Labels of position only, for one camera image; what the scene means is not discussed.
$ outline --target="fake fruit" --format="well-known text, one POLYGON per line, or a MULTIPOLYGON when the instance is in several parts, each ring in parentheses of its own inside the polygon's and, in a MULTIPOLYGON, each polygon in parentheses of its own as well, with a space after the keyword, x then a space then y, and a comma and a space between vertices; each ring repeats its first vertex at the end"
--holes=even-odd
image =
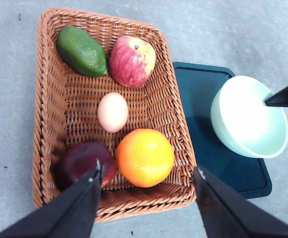
POLYGON ((120 172, 138 187, 162 182, 173 168, 174 160, 173 148, 167 138, 153 129, 132 131, 116 150, 120 172))
POLYGON ((94 169, 99 160, 103 167, 102 187, 113 179, 117 165, 109 150, 94 139, 82 141, 71 147, 55 166, 58 188, 64 190, 94 169))
POLYGON ((137 37, 122 36, 110 54, 110 74, 124 86, 139 87, 148 80, 155 60, 156 54, 150 43, 137 37))
POLYGON ((92 77, 107 73, 104 48, 86 31, 75 26, 64 27, 56 46, 61 58, 78 73, 92 77))
POLYGON ((108 93, 100 101, 97 116, 102 128, 110 133, 124 127, 128 120, 128 104, 118 93, 108 93))

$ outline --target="bowl rim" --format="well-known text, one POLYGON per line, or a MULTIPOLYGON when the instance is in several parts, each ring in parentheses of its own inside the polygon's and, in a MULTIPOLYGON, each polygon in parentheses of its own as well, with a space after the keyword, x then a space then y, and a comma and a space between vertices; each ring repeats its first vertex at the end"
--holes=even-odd
POLYGON ((242 148, 242 153, 246 152, 247 154, 251 155, 253 158, 263 158, 263 159, 269 159, 269 158, 273 158, 273 157, 276 157, 278 156, 279 154, 281 154, 287 144, 288 144, 288 119, 285 115, 285 112, 284 112, 284 109, 279 107, 280 111, 281 111, 281 115, 282 115, 282 121, 285 123, 285 138, 283 138, 283 143, 282 143, 282 146, 278 149, 277 152, 273 153, 273 154, 269 154, 269 155, 262 155, 262 154, 259 154, 251 149, 249 149, 248 147, 246 147, 239 139, 235 138, 230 130, 228 129, 227 125, 226 125, 226 122, 224 120, 224 118, 222 117, 222 101, 221 101, 221 98, 222 98, 222 91, 224 90, 224 88, 227 87, 227 85, 229 85, 232 81, 234 80, 240 80, 241 78, 248 78, 248 79, 251 79, 251 80, 254 80, 256 83, 258 83, 258 85, 260 85, 261 87, 264 87, 265 89, 267 89, 273 96, 273 93, 271 92, 271 90, 265 85, 263 84, 262 82, 260 82, 259 80, 255 79, 255 78, 252 78, 252 77, 249 77, 249 76, 246 76, 246 75, 239 75, 239 76, 235 76, 235 77, 232 77, 230 78, 222 87, 221 89, 219 90, 219 96, 218 96, 218 109, 219 109, 219 114, 220 114, 220 121, 221 121, 221 124, 222 126, 224 126, 227 130, 227 132, 229 133, 229 135, 231 136, 231 138, 233 138, 233 140, 235 141, 235 143, 240 146, 242 148))

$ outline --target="white bowl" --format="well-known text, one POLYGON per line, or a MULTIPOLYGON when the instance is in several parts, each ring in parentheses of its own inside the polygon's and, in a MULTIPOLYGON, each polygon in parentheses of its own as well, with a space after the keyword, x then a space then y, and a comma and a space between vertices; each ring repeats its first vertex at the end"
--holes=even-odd
POLYGON ((211 109, 216 135, 230 150, 252 158, 273 158, 288 143, 288 121, 280 107, 267 107, 271 91, 248 76, 229 79, 211 109))

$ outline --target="orange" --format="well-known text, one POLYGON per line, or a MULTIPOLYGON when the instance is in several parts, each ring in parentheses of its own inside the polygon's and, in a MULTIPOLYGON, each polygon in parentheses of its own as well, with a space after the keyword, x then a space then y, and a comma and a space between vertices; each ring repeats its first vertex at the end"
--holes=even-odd
POLYGON ((174 160, 168 139, 153 129, 132 131, 116 150, 120 172, 138 187, 151 187, 162 182, 173 168, 174 160))

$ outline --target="egg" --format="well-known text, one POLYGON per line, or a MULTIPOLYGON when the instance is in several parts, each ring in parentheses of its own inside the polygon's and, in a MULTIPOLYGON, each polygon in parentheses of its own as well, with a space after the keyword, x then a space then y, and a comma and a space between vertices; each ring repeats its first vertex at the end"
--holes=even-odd
POLYGON ((99 103, 97 116, 102 128, 110 133, 121 130, 128 120, 129 108, 118 93, 106 94, 99 103))

